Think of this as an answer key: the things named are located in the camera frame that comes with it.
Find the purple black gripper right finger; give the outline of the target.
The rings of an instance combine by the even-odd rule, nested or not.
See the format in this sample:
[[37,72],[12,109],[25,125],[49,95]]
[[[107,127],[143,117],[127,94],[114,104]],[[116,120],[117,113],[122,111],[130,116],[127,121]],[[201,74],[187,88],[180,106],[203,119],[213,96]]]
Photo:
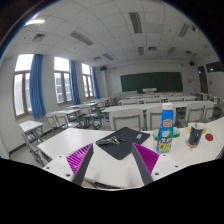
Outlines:
[[151,177],[151,174],[159,155],[137,143],[132,144],[131,152],[135,158],[143,183],[145,185],[152,183],[153,178]]

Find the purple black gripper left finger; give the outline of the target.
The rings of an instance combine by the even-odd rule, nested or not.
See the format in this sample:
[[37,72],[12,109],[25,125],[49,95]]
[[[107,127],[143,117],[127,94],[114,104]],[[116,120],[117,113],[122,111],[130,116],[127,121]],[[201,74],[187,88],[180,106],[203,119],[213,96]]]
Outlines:
[[81,185],[84,176],[93,155],[93,144],[88,144],[82,148],[72,152],[66,157],[66,160],[73,171],[73,182],[77,185]]

